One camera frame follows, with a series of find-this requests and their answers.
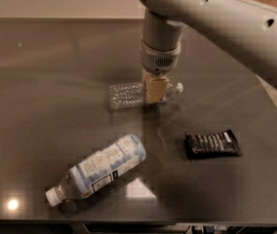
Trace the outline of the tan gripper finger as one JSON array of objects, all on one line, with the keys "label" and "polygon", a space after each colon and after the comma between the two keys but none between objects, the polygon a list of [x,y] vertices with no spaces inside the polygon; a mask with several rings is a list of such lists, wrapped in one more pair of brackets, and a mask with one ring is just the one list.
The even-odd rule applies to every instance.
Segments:
[{"label": "tan gripper finger", "polygon": [[163,74],[146,74],[143,78],[145,100],[147,103],[160,102],[169,84],[169,79]]},{"label": "tan gripper finger", "polygon": [[141,82],[143,85],[146,85],[149,81],[151,74],[147,72],[145,69],[141,71]]}]

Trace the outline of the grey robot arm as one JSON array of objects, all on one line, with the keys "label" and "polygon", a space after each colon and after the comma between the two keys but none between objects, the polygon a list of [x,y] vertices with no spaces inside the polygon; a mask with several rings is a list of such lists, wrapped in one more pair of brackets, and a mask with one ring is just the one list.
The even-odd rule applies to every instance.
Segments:
[{"label": "grey robot arm", "polygon": [[277,90],[277,8],[255,0],[139,0],[145,6],[140,61],[145,72],[175,68],[192,27]]}]

